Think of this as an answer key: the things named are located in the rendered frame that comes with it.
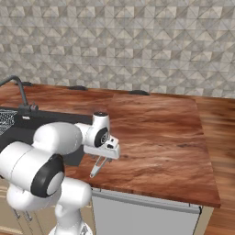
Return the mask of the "beige counter side panel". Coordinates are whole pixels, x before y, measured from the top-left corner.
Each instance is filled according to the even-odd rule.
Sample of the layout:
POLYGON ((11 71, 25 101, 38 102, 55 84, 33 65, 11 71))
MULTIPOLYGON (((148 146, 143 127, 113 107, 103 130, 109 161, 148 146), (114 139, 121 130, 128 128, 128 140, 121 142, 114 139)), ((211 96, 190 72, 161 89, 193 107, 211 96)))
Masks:
POLYGON ((201 207, 201 214, 198 217, 193 235, 205 235, 207 225, 211 219, 213 210, 213 207, 201 207))

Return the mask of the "black sink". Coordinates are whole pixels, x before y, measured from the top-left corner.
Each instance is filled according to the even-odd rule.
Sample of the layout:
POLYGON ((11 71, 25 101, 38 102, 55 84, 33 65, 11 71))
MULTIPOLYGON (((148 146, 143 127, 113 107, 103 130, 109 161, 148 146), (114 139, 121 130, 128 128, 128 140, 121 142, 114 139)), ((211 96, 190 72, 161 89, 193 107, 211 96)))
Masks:
POLYGON ((42 125, 52 122, 67 122, 71 124, 92 124, 92 118, 87 115, 68 114, 50 111, 37 111, 29 114, 17 108, 0 106, 0 109, 15 110, 15 124, 0 136, 0 152, 12 141, 21 141, 26 144, 33 143, 35 131, 42 125))

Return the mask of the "dark grey tap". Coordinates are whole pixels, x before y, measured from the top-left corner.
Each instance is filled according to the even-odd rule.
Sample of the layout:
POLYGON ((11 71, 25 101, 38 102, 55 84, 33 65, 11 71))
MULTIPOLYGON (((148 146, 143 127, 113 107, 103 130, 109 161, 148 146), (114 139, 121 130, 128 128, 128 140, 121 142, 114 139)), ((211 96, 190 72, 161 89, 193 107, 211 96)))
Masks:
POLYGON ((28 103, 24 88, 23 88, 23 84, 21 82, 21 80, 19 79, 18 76, 16 75, 10 75, 7 78, 5 78, 3 81, 0 81, 0 86, 10 82, 11 80, 14 80, 17 82, 17 85, 19 87, 19 91, 22 97, 22 104, 20 104, 18 106, 19 109, 24 110, 24 111, 28 111, 28 112, 37 112, 39 110, 39 106, 36 105, 35 103, 33 103, 32 105, 30 105, 28 103))

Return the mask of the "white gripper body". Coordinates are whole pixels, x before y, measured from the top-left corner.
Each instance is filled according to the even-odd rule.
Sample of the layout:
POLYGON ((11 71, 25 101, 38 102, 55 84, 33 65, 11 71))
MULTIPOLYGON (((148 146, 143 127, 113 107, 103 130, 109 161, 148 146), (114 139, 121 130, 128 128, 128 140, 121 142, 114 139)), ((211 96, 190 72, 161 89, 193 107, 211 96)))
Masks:
POLYGON ((117 145, 114 149, 110 149, 106 145, 103 145, 99 148, 84 145, 84 152, 116 160, 119 158, 120 148, 119 145, 117 145))

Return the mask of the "beige cupboard door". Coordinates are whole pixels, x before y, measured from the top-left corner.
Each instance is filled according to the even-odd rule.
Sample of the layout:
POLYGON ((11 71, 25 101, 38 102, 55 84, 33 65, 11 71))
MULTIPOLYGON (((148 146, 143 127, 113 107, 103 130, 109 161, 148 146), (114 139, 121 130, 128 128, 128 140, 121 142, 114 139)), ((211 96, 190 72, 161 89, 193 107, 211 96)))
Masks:
POLYGON ((0 235, 48 235, 56 226, 55 207, 29 212, 32 221, 27 221, 26 215, 18 211, 17 219, 6 202, 7 188, 8 182, 0 177, 0 235))

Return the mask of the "grey dishwasher door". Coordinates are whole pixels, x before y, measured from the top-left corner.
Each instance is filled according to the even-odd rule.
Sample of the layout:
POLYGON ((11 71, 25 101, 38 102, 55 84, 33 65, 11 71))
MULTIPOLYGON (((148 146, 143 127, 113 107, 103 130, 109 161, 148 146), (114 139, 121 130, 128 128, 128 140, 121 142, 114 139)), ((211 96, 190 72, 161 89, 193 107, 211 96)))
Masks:
POLYGON ((96 235, 193 235, 199 215, 92 196, 96 235))

